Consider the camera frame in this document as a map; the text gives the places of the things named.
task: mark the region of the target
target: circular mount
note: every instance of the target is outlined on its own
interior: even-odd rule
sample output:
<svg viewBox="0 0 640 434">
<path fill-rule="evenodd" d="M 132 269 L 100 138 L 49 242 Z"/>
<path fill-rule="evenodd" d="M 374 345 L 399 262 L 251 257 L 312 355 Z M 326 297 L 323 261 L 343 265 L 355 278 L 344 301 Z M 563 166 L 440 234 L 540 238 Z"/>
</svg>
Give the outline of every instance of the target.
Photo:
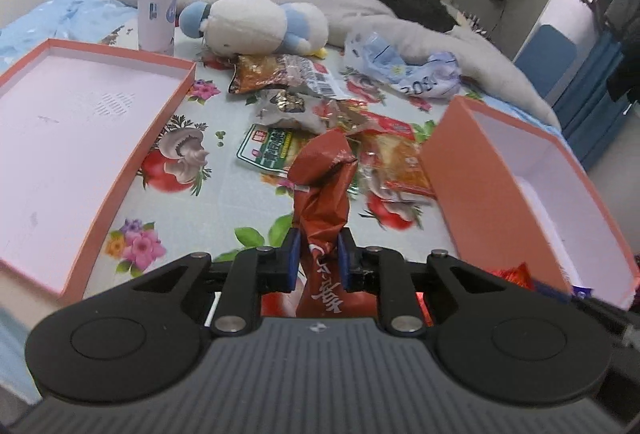
<svg viewBox="0 0 640 434">
<path fill-rule="evenodd" d="M 473 297 L 439 328 L 436 353 L 492 400 L 542 406 L 593 392 L 611 356 L 607 332 L 571 305 L 531 293 Z"/>
<path fill-rule="evenodd" d="M 136 295 L 104 297 L 60 310 L 31 332 L 26 360 L 44 393 L 83 403 L 140 400 L 193 367 L 200 329 L 179 308 Z"/>
</svg>

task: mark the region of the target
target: red snack bag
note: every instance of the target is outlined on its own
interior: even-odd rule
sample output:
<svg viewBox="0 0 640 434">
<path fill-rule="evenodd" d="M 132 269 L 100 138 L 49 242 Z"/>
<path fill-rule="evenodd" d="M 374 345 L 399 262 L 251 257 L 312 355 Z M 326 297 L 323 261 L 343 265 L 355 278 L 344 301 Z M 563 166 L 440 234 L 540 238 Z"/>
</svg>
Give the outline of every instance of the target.
<svg viewBox="0 0 640 434">
<path fill-rule="evenodd" d="M 336 244 L 347 223 L 347 189 L 356 169 L 357 160 L 346 137 L 335 129 L 309 141 L 289 169 L 289 181 L 308 186 L 308 191 L 297 189 L 293 200 L 293 224 L 308 243 L 300 259 L 306 285 L 296 310 L 298 317 L 376 315 L 376 298 L 364 292 L 345 292 L 338 271 Z"/>
<path fill-rule="evenodd" d="M 489 273 L 523 288 L 534 289 L 527 263 L 522 263 L 518 267 L 510 268 L 509 270 L 489 270 Z"/>
</svg>

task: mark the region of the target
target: blue chair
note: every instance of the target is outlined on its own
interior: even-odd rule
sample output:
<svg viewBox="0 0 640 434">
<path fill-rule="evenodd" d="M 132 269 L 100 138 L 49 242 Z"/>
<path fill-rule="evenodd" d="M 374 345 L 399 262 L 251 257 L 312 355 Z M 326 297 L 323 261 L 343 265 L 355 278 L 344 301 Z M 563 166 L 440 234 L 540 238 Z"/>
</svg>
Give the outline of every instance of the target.
<svg viewBox="0 0 640 434">
<path fill-rule="evenodd" d="M 543 24 L 516 59 L 542 98 L 553 89 L 575 61 L 575 44 L 550 24 Z"/>
</svg>

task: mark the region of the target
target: blue bedsheet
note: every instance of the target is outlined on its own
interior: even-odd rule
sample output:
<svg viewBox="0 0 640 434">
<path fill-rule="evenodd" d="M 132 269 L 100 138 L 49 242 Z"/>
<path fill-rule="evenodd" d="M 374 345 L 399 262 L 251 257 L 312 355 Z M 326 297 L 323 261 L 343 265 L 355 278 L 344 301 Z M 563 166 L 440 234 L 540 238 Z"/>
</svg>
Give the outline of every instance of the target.
<svg viewBox="0 0 640 434">
<path fill-rule="evenodd" d="M 98 42 L 136 13 L 116 0 L 49 0 L 0 30 L 0 73 L 49 37 Z"/>
</svg>

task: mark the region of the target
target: orange snack package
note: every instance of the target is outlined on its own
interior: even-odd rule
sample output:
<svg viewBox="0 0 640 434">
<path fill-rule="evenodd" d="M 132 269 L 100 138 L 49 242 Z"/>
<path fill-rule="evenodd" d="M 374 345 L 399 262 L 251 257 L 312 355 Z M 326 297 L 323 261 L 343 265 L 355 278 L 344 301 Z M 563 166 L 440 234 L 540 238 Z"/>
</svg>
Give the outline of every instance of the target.
<svg viewBox="0 0 640 434">
<path fill-rule="evenodd" d="M 376 169 L 380 181 L 388 189 L 404 195 L 435 198 L 429 178 L 418 159 L 418 145 L 395 134 L 378 134 L 363 140 L 361 159 L 367 167 Z"/>
<path fill-rule="evenodd" d="M 346 137 L 336 129 L 313 138 L 289 169 L 289 181 L 308 186 L 294 194 L 293 225 L 308 244 L 300 263 L 306 285 L 296 316 L 343 318 L 376 315 L 376 298 L 365 292 L 347 293 L 340 283 L 336 244 L 347 223 L 347 189 L 357 169 Z"/>
</svg>

